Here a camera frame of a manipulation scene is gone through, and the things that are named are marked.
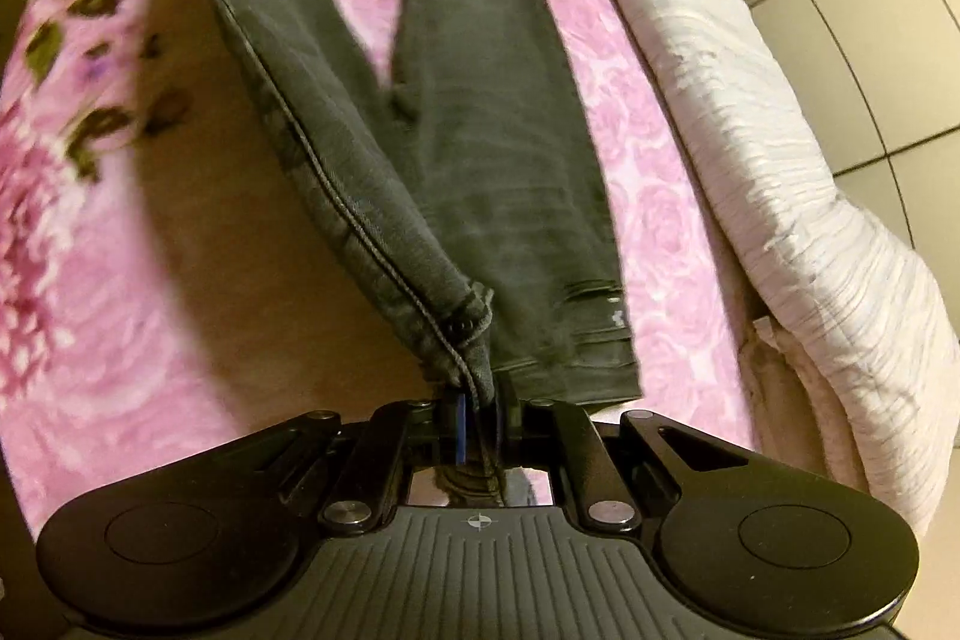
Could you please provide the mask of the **beige pillow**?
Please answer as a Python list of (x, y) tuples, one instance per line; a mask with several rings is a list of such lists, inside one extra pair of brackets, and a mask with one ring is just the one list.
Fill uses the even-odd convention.
[(843, 404), (789, 331), (770, 315), (756, 319), (739, 365), (765, 455), (869, 491)]

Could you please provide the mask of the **dark grey jeans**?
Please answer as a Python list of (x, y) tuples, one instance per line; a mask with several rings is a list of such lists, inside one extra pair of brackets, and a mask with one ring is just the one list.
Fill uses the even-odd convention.
[(213, 0), (283, 169), (361, 291), (466, 411), (439, 473), (523, 502), (510, 396), (636, 398), (607, 190), (547, 0), (400, 0), (379, 80), (335, 0)]

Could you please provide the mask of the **white wardrobe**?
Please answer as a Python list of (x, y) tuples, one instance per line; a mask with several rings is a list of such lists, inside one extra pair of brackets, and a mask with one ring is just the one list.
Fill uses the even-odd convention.
[(958, 248), (958, 0), (747, 0), (838, 181), (896, 234)]

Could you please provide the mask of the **white rolled quilt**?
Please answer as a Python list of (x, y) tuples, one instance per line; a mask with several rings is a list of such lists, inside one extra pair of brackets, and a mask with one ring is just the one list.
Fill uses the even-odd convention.
[(706, 198), (768, 308), (836, 481), (916, 531), (947, 486), (958, 339), (918, 253), (835, 184), (743, 0), (615, 0)]

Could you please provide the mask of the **pink rose bedspread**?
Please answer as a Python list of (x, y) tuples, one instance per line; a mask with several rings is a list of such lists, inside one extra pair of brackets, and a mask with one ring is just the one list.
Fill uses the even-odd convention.
[[(641, 401), (758, 440), (752, 294), (610, 0), (548, 0), (619, 232)], [(26, 0), (2, 78), (2, 450), (31, 530), (313, 408), (423, 392), (304, 213), (210, 0)]]

